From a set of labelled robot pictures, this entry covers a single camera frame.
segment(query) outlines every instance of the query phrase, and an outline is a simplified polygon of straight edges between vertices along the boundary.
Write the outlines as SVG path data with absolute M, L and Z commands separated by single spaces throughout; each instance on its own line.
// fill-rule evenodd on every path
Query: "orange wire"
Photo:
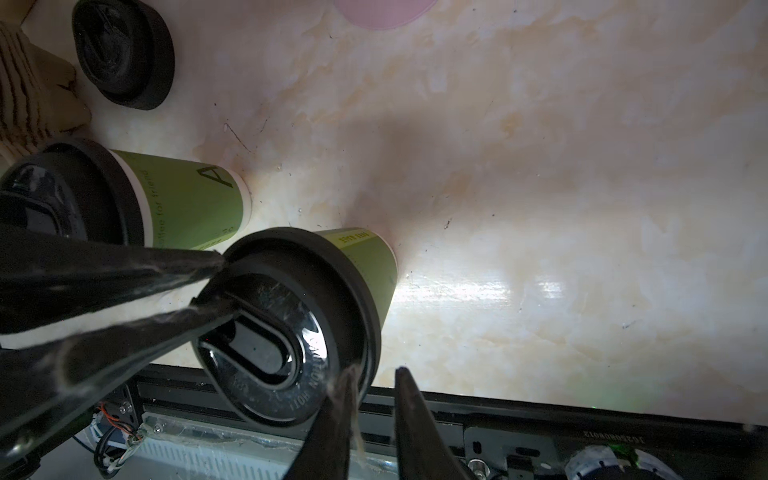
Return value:
M 107 422 L 109 422 L 109 424 L 110 424 L 110 425 L 112 425 L 112 426 L 113 426 L 113 427 L 115 427 L 116 429 L 118 429 L 118 430 L 122 431 L 122 432 L 123 432 L 125 435 L 128 435 L 128 436 L 130 436 L 130 437 L 134 436 L 133 432 L 129 432 L 129 431 L 128 431 L 128 430 L 126 430 L 125 428 L 123 428 L 123 427 L 121 427 L 121 426 L 119 426 L 119 425 L 115 424 L 115 422 L 119 422 L 119 421 L 120 421 L 120 419 L 119 419 L 119 418 L 117 418 L 117 417 L 113 417 L 112 415 L 110 415 L 109 413 L 107 413 L 107 409 L 104 407 L 104 403 L 102 403 L 101 405 L 99 405 L 99 410 L 101 410 L 101 413 L 103 413 L 103 414 L 104 414 L 104 416 L 107 418 Z

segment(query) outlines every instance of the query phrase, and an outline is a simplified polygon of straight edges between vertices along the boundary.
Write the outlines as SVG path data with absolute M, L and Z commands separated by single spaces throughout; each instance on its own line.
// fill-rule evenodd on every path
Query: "metal frame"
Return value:
M 202 369 L 149 365 L 134 380 L 137 400 L 149 413 L 292 439 L 304 439 L 309 430 L 308 425 L 275 429 L 243 421 L 219 397 Z M 571 455 L 589 445 L 610 443 L 632 445 L 656 455 L 683 478 L 719 479 L 759 468 L 768 472 L 766 427 L 745 430 L 745 425 L 729 422 L 434 392 L 424 392 L 423 397 L 442 443 L 463 462 L 482 460 L 489 465 L 491 476 L 528 468 L 526 474 L 531 478 L 534 472 L 536 478 L 564 478 L 563 466 Z M 395 402 L 394 389 L 379 387 L 371 387 L 362 400 L 358 419 L 367 452 L 397 455 Z

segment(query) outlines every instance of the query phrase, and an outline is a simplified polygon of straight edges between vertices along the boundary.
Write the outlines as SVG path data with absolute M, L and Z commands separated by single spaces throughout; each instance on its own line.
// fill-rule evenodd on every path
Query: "green paper cup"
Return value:
M 250 192 L 233 171 L 175 158 L 110 153 L 131 182 L 146 247 L 204 250 L 248 224 Z
M 397 284 L 397 259 L 389 244 L 371 230 L 339 228 L 315 232 L 352 261 L 371 292 L 381 327 Z
M 29 172 L 45 174 L 45 181 L 32 181 L 37 177 Z M 37 209 L 32 217 L 25 214 L 30 209 Z M 0 179 L 0 210 L 22 227 L 64 237 L 203 250 L 248 224 L 251 200 L 243 179 L 226 168 L 68 138 Z

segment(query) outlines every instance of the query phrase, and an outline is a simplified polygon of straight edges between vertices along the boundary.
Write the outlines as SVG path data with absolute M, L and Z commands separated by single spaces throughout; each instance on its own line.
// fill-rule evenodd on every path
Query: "printed serial number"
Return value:
M 232 233 L 234 231 L 235 231 L 235 227 L 229 227 L 229 228 L 222 229 L 221 230 L 221 234 L 222 235 L 227 235 L 228 233 Z M 202 246 L 198 247 L 197 249 L 198 250 L 205 250 L 205 249 L 211 248 L 213 245 L 217 245 L 217 244 L 219 244 L 219 243 L 221 243 L 221 242 L 223 242 L 225 240 L 226 239 L 224 237 L 219 237 L 219 238 L 217 238 L 215 240 L 211 240 L 208 243 L 204 243 Z
M 370 236 L 371 234 L 368 232 L 360 232 L 360 233 L 355 233 L 354 235 L 346 235 L 344 237 L 339 237 L 339 240 L 344 243 L 348 243 L 348 242 L 353 242 L 355 240 L 359 240 L 361 238 L 370 237 Z

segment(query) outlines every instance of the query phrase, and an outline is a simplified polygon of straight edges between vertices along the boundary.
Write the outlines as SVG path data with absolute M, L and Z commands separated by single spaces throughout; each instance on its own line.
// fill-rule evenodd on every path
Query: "white ventilation grille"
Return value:
M 281 480 L 302 445 L 298 440 L 166 415 L 144 414 L 144 426 L 147 435 L 134 457 L 173 467 L 174 479 Z M 395 458 L 366 456 L 363 471 L 353 454 L 350 479 L 397 479 Z

